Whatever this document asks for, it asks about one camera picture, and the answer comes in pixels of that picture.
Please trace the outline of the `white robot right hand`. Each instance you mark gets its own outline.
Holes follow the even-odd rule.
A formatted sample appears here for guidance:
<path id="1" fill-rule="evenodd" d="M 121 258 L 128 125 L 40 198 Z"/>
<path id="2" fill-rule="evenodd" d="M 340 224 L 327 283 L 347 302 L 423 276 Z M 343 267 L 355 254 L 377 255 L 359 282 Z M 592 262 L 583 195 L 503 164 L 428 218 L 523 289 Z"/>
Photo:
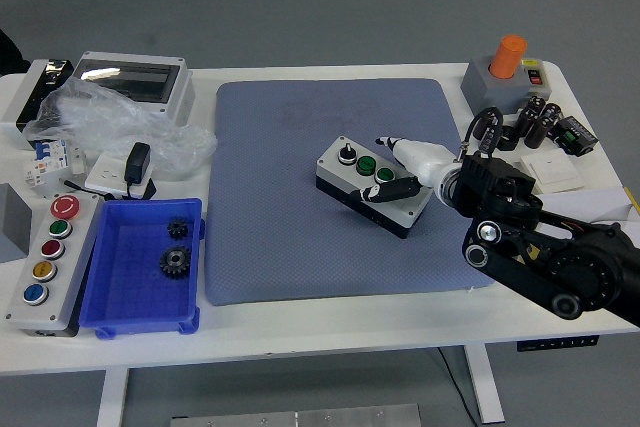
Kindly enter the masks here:
<path id="1" fill-rule="evenodd" d="M 385 203 L 416 196 L 422 187 L 431 188 L 443 204 L 453 206 L 461 162 L 440 144 L 379 137 L 377 144 L 387 146 L 396 161 L 410 173 L 409 177 L 389 181 L 373 187 L 354 190 L 349 199 L 370 203 Z"/>

